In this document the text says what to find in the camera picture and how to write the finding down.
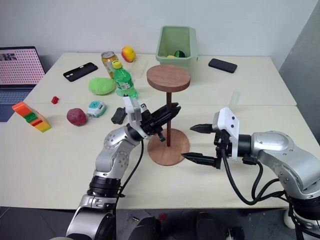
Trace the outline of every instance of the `laptop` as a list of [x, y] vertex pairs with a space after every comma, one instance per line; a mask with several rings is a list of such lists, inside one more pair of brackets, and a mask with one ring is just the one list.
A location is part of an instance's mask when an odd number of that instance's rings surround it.
[[34, 46], [0, 47], [0, 122], [8, 121], [12, 106], [22, 102], [44, 75]]

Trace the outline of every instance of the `floor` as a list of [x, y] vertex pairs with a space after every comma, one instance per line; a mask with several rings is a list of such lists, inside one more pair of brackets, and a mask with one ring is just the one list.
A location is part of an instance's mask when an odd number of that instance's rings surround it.
[[[0, 240], [49, 240], [63, 237], [73, 211], [33, 208], [0, 208]], [[148, 209], [118, 210], [117, 239], [127, 240], [139, 220], [155, 216], [161, 219], [166, 240], [196, 240], [193, 221], [198, 212], [215, 216], [228, 227], [243, 227], [245, 240], [293, 240], [294, 230], [283, 223], [282, 209], [261, 209], [248, 213], [237, 209]]]

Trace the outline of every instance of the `laptop keyboard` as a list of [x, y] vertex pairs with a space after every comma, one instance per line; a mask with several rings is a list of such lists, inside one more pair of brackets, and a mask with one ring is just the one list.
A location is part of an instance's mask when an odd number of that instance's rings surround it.
[[0, 92], [0, 105], [4, 104], [17, 104], [25, 100], [29, 91], [1, 91]]

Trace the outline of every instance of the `wooden base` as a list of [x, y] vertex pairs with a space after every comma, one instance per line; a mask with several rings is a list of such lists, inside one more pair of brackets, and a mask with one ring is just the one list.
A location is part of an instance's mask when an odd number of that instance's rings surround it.
[[[167, 138], [167, 130], [162, 134]], [[187, 136], [177, 129], [171, 129], [171, 146], [167, 146], [167, 141], [160, 141], [157, 135], [153, 136], [148, 143], [148, 153], [150, 158], [162, 166], [172, 166], [180, 163], [184, 157], [183, 153], [188, 153], [190, 143]]]

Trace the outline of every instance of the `canned drink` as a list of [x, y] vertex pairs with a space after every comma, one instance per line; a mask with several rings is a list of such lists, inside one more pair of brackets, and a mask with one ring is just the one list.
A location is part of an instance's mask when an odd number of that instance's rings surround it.
[[101, 53], [101, 59], [110, 77], [113, 79], [116, 70], [112, 66], [112, 62], [118, 60], [117, 55], [113, 51], [105, 51]]

